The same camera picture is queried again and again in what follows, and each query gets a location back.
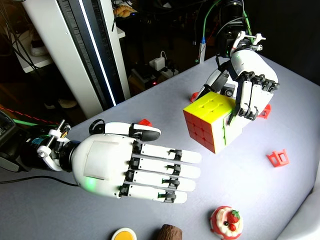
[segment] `orange object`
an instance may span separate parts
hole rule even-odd
[[[260,115],[258,116],[258,118],[264,118],[264,119],[267,119],[269,114],[271,112],[271,105],[268,104],[264,110],[260,113]]]
[[[190,98],[190,103],[193,103],[194,101],[195,101],[195,99],[196,99],[196,97],[198,96],[198,91],[197,92],[195,92],[195,93],[193,93],[192,94],[192,96],[191,96],[191,98]]]
[[[149,126],[152,127],[152,123],[148,119],[142,119],[140,122],[138,122],[140,125]]]
[[[285,149],[283,149],[282,151],[273,151],[272,154],[267,155],[267,157],[275,168],[290,163]]]

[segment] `white light strip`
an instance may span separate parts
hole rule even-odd
[[[89,31],[89,35],[90,35],[90,38],[91,38],[91,41],[92,41],[92,44],[93,44],[94,51],[96,53],[96,56],[97,56],[99,64],[100,64],[100,68],[102,70],[102,74],[103,74],[104,80],[106,82],[106,86],[108,87],[108,90],[109,90],[113,106],[115,106],[117,104],[116,104],[114,95],[112,94],[111,87],[110,87],[110,84],[109,84],[109,81],[108,81],[108,78],[107,78],[107,75],[106,75],[106,71],[105,71],[104,65],[102,64],[102,61],[101,61],[101,57],[100,57],[100,54],[99,54],[99,51],[98,51],[98,48],[97,48],[97,44],[96,44],[96,41],[95,41],[94,34],[92,33],[92,30],[91,30],[91,27],[90,27],[90,23],[89,23],[89,20],[88,20],[88,16],[87,16],[87,13],[86,13],[86,10],[85,10],[84,3],[82,2],[82,0],[79,0],[79,4],[80,4],[80,7],[81,7],[81,11],[82,11],[82,14],[83,14],[83,17],[84,17],[84,21],[85,21],[86,27],[88,28],[88,31]]]

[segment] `yellow round object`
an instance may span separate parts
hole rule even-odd
[[[135,240],[134,236],[128,231],[119,232],[114,240]]]

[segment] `dark background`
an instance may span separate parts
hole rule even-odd
[[[262,33],[261,54],[320,85],[320,1],[245,0],[253,33]]]

